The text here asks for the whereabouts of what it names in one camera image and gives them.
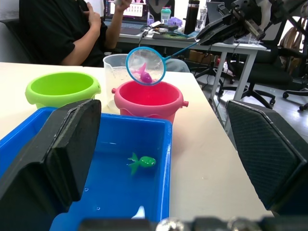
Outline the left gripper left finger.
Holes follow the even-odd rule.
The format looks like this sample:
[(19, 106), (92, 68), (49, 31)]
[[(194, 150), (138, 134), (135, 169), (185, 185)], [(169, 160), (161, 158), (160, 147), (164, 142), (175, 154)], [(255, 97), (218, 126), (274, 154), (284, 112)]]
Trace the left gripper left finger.
[(0, 179), (0, 228), (47, 231), (81, 199), (99, 133), (101, 102), (53, 111)]

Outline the person's left hand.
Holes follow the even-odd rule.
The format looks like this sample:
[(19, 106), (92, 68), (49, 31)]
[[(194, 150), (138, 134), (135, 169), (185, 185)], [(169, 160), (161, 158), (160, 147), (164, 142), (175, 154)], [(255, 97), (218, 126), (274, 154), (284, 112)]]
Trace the person's left hand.
[(115, 12), (124, 13), (124, 11), (130, 6), (132, 0), (115, 0)]

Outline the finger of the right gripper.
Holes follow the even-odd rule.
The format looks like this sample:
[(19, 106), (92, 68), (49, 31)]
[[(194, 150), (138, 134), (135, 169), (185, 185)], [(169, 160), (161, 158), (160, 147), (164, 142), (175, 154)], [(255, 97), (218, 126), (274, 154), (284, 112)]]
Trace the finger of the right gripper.
[(240, 33), (242, 29), (242, 23), (238, 19), (227, 15), (206, 25), (196, 39), (228, 39)]
[(240, 24), (208, 24), (197, 35), (200, 45), (209, 46), (223, 42), (231, 37), (242, 37), (246, 35), (246, 29)]

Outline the person's right hand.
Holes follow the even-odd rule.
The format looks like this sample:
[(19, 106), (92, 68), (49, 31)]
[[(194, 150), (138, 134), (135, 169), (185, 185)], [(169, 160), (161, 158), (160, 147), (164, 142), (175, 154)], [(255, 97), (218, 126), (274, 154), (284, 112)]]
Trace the person's right hand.
[(84, 11), (84, 15), (87, 16), (90, 28), (100, 29), (101, 28), (101, 17), (100, 14), (93, 10), (92, 5), (87, 2), (87, 11)]

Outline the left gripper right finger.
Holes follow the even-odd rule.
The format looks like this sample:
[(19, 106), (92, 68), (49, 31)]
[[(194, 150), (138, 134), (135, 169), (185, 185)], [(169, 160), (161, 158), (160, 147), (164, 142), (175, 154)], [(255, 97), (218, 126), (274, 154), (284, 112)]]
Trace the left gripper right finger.
[(308, 213), (308, 143), (276, 111), (230, 100), (227, 112), (242, 165), (263, 206)]

